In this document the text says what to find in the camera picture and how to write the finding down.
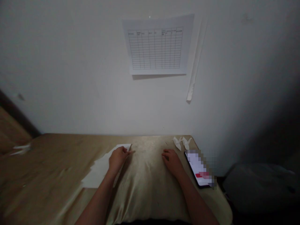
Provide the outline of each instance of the folded paper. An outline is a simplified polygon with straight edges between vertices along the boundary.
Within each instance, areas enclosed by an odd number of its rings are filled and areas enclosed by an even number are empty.
[[[181,151],[180,142],[182,141],[182,137],[180,137],[179,140],[177,140],[176,137],[173,137],[173,141],[174,141],[175,146]]]
[[[184,145],[184,147],[185,147],[186,150],[189,150],[189,149],[190,149],[189,143],[191,142],[191,139],[192,139],[192,138],[190,138],[190,139],[187,141],[184,137],[182,138],[182,143],[183,143],[183,145]]]

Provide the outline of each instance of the wooden table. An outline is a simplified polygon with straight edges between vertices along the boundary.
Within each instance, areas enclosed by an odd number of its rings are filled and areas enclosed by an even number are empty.
[[[0,159],[3,217],[7,224],[73,224],[95,192],[95,189],[82,189],[80,181],[96,159],[122,143],[132,143],[131,150],[175,149],[172,138],[74,134],[39,136],[32,141],[32,150],[26,154],[5,155]],[[190,142],[190,149],[198,149],[194,140]],[[192,178],[187,162],[182,160],[182,163]],[[232,212],[220,188],[202,189],[199,193],[207,196],[207,191],[218,205],[221,223],[230,224]]]

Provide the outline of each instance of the white plastic strip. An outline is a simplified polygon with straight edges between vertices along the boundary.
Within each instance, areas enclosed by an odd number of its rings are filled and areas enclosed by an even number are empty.
[[[196,48],[195,59],[194,59],[194,63],[193,63],[190,86],[188,88],[187,101],[192,100],[193,91],[194,91],[195,82],[196,82],[196,76],[198,74],[198,66],[199,66],[199,63],[200,63],[202,46],[203,46],[204,39],[205,39],[205,34],[206,34],[207,23],[208,23],[208,20],[204,21],[204,19],[202,19],[201,23],[200,23],[200,30],[199,30],[198,41],[197,41],[197,48]]]

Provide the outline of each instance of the person's right hand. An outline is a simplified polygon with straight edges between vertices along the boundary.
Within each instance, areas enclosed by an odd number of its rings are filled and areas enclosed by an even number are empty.
[[[164,151],[162,153],[163,161],[165,162],[171,174],[173,174],[173,176],[178,178],[180,174],[184,173],[184,168],[181,164],[178,155],[173,149],[164,149],[163,151]]]

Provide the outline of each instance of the smartphone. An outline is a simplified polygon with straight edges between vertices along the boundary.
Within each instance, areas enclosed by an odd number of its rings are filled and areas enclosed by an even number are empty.
[[[196,150],[187,150],[184,155],[190,165],[194,178],[199,188],[209,188],[213,186],[214,179],[209,175],[206,166]]]

